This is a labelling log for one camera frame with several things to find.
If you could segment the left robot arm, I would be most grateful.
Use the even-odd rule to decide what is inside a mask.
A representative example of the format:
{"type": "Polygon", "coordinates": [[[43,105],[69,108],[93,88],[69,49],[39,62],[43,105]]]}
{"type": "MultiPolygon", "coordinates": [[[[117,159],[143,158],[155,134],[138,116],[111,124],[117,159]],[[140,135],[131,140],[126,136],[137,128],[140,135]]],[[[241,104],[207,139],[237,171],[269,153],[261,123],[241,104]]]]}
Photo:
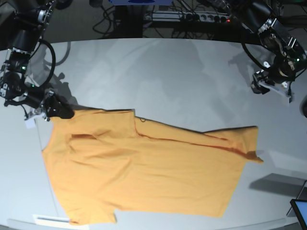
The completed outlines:
{"type": "Polygon", "coordinates": [[[231,15],[257,35],[261,45],[274,53],[272,64],[261,64],[249,52],[245,37],[241,45],[249,58],[260,68],[252,76],[251,88],[255,94],[274,91],[293,100],[291,85],[307,69],[307,53],[296,38],[279,22],[273,9],[262,0],[230,0],[231,15]]]}

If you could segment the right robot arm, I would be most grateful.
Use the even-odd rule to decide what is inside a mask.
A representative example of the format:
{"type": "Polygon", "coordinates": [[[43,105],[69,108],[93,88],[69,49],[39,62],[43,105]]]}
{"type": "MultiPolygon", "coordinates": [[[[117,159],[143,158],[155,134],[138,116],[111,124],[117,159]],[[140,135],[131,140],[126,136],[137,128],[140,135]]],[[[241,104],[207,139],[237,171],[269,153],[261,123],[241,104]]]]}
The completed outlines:
{"type": "Polygon", "coordinates": [[[70,119],[73,109],[48,86],[56,66],[53,46],[46,41],[44,32],[55,9],[63,10],[70,0],[9,0],[14,9],[13,25],[8,38],[10,55],[0,69],[0,96],[4,106],[29,106],[24,120],[27,127],[35,125],[36,118],[49,121],[52,117],[70,119]],[[51,69],[47,79],[39,86],[27,82],[27,68],[31,58],[41,45],[51,53],[51,69]]]}

